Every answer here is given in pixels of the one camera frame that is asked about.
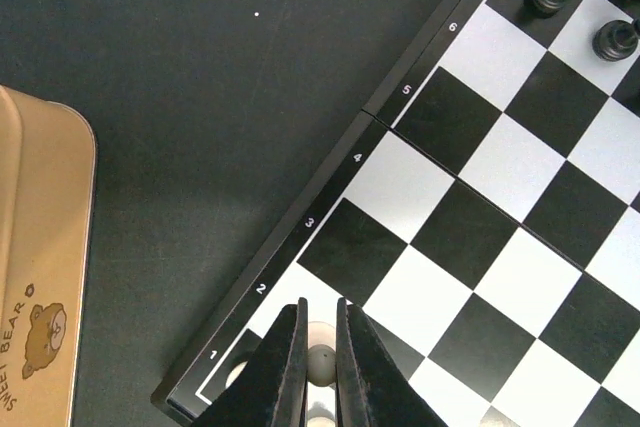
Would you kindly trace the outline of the white rook piece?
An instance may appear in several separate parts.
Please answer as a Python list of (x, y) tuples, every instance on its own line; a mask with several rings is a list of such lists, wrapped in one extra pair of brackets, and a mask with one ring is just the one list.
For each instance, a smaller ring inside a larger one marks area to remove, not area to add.
[(225, 388), (229, 388), (236, 381), (246, 365), (247, 361), (242, 361), (231, 369), (225, 381)]

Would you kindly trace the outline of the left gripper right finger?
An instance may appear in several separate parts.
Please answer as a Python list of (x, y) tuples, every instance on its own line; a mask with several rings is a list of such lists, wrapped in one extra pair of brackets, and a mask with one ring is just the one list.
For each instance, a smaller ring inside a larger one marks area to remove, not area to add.
[(336, 409), (339, 426), (445, 424), (410, 386), (366, 313), (343, 297), (336, 317)]

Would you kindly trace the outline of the white pawn piece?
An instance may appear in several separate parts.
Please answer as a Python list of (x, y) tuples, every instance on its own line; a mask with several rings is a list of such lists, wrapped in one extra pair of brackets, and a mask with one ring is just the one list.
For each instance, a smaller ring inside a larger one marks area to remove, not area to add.
[(307, 378), (317, 387), (336, 381), (336, 330), (329, 323), (313, 321), (308, 325)]

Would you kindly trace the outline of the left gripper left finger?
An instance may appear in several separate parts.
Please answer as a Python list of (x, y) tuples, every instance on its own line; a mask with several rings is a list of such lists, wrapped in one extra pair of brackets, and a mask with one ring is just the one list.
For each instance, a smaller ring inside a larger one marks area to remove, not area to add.
[(235, 381), (192, 427), (300, 426), (306, 416), (308, 304), (285, 305)]

